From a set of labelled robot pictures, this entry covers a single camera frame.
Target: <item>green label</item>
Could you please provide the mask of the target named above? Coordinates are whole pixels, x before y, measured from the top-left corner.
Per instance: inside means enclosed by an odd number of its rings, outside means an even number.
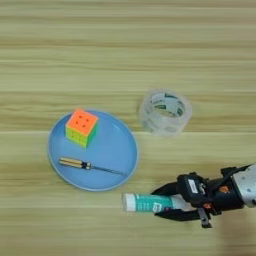
[[[166,207],[173,208],[170,197],[155,195],[135,195],[136,212],[162,212]]]

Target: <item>yellow cube face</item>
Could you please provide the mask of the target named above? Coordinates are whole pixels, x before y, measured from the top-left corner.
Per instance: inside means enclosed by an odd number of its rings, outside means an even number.
[[[83,136],[79,132],[66,127],[66,137],[82,147],[87,147],[88,136]]]

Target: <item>clear tape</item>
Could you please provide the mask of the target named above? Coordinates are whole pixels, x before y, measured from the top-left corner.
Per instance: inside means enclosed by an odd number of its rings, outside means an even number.
[[[145,130],[162,136],[180,134],[191,116],[190,102],[167,89],[148,92],[139,111],[139,119]]]

